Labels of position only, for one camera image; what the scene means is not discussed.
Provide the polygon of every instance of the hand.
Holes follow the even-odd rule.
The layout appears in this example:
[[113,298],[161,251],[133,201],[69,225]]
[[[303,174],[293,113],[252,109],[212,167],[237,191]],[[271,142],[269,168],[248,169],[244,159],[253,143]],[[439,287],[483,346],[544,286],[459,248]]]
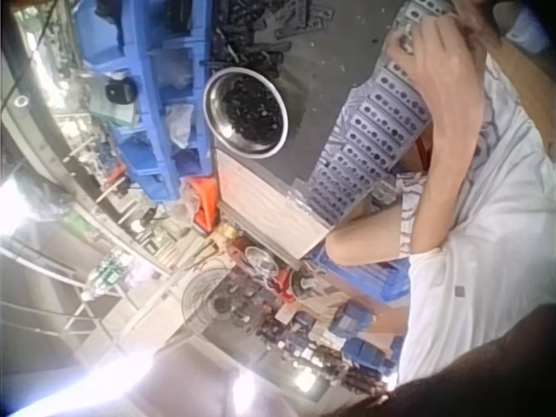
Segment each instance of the hand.
[[476,43],[470,49],[453,16],[425,17],[412,35],[412,56],[400,46],[403,30],[387,40],[387,53],[427,103],[434,121],[433,156],[465,155],[470,161],[483,122],[486,52]]
[[454,0],[455,9],[466,28],[469,28],[485,46],[502,46],[500,33],[494,22],[493,0]]

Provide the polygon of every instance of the light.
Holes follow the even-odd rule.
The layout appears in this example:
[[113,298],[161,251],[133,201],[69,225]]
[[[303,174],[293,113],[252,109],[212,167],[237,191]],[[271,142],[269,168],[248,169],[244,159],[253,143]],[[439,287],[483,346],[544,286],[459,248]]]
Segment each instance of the light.
[[141,233],[145,231],[145,227],[141,224],[141,219],[132,221],[129,227],[131,228],[131,230],[133,230],[136,233]]
[[127,393],[152,368],[151,354],[133,354],[95,369],[76,384],[12,414],[13,417],[43,417],[92,407]]
[[394,391],[398,385],[398,373],[394,372],[391,375],[384,375],[382,377],[382,382],[386,384],[387,391]]
[[238,415],[249,410],[255,399],[255,377],[250,372],[242,372],[232,388],[235,412]]
[[31,215],[31,207],[13,176],[0,187],[0,202],[0,235],[12,235]]
[[297,375],[295,378],[295,385],[303,392],[308,393],[316,381],[316,375],[313,374],[310,367],[306,367],[303,371]]

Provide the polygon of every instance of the person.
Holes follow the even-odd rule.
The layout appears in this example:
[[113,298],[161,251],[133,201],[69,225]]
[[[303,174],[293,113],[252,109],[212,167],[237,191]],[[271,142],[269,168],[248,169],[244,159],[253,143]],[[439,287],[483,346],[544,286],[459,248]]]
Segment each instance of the person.
[[556,302],[554,166],[512,85],[455,16],[413,27],[414,54],[387,53],[433,118],[427,176],[400,178],[401,204],[340,225],[343,265],[409,255],[408,331],[399,383],[438,373]]

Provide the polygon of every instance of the white t-shirt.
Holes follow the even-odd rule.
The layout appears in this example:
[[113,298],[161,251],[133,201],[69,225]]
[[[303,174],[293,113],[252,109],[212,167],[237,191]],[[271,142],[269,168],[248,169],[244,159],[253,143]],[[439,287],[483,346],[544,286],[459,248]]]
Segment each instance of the white t-shirt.
[[490,58],[485,85],[481,135],[491,142],[473,161],[455,226],[442,248],[410,257],[400,383],[440,371],[540,304],[556,302],[554,165]]

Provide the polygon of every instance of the stainless steel bowl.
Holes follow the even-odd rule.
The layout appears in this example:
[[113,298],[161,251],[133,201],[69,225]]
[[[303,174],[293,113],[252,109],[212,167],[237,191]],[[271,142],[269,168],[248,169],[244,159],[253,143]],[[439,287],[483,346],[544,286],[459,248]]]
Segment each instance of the stainless steel bowl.
[[[278,102],[282,119],[282,132],[280,139],[277,141],[265,144],[248,141],[241,133],[235,131],[226,116],[226,112],[224,111],[225,104],[222,99],[231,87],[232,82],[241,76],[252,76],[260,81]],[[284,146],[286,138],[288,137],[288,112],[286,111],[286,105],[280,93],[267,78],[261,74],[257,74],[251,69],[236,67],[226,68],[211,76],[203,94],[202,111],[204,112],[205,120],[213,135],[216,136],[226,148],[246,158],[268,158],[276,154],[281,147]]]

